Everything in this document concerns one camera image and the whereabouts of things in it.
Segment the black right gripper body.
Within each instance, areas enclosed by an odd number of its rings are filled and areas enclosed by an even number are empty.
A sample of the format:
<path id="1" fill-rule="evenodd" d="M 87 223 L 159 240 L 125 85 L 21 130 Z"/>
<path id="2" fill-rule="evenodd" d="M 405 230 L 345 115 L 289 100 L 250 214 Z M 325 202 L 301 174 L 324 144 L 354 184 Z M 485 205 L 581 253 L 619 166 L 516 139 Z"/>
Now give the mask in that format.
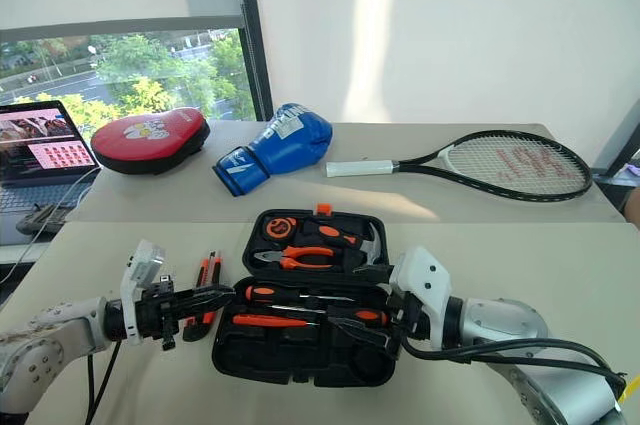
<path id="1" fill-rule="evenodd" d="M 384 354 L 397 359 L 400 348 L 416 359 L 424 359 L 426 353 L 409 343 L 410 339 L 426 338 L 426 314 L 420 300 L 410 292 L 392 292 L 387 299 L 391 324 L 384 345 Z"/>

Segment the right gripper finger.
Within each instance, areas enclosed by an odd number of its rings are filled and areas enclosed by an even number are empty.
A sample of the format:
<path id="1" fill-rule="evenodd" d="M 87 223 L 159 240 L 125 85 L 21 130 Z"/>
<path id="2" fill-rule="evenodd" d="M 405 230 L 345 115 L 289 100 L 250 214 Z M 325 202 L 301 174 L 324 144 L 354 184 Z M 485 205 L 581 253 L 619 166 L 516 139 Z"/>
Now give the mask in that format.
<path id="1" fill-rule="evenodd" d="M 388 282 L 393 266 L 360 266 L 351 271 L 353 276 L 363 277 L 370 282 Z"/>
<path id="2" fill-rule="evenodd" d="M 348 318 L 330 317 L 329 322 L 352 338 L 381 350 L 392 359 L 398 358 L 399 345 L 391 332 L 370 328 Z"/>

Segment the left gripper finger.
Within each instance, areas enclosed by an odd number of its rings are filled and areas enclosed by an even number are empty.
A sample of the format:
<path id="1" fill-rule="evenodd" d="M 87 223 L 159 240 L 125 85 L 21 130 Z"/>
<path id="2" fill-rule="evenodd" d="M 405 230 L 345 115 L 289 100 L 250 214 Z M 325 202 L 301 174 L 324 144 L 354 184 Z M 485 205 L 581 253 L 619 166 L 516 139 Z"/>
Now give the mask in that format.
<path id="1" fill-rule="evenodd" d="M 211 294 L 180 299 L 176 302 L 176 317 L 190 318 L 215 312 L 226 306 L 234 297 L 234 294 Z"/>
<path id="2" fill-rule="evenodd" d="M 235 289 L 225 285 L 211 285 L 176 292 L 176 303 L 228 303 L 235 297 Z"/>

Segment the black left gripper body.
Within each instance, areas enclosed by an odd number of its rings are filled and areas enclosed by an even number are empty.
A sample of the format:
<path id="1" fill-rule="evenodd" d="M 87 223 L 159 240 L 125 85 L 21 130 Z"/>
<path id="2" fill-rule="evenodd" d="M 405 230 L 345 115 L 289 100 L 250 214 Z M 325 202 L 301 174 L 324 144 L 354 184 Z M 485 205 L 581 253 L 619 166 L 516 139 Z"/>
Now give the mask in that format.
<path id="1" fill-rule="evenodd" d="M 135 304 L 136 324 L 141 338 L 162 342 L 162 349 L 174 349 L 174 335 L 178 332 L 178 320 L 173 311 L 174 284 L 170 277 L 161 277 L 142 291 Z"/>

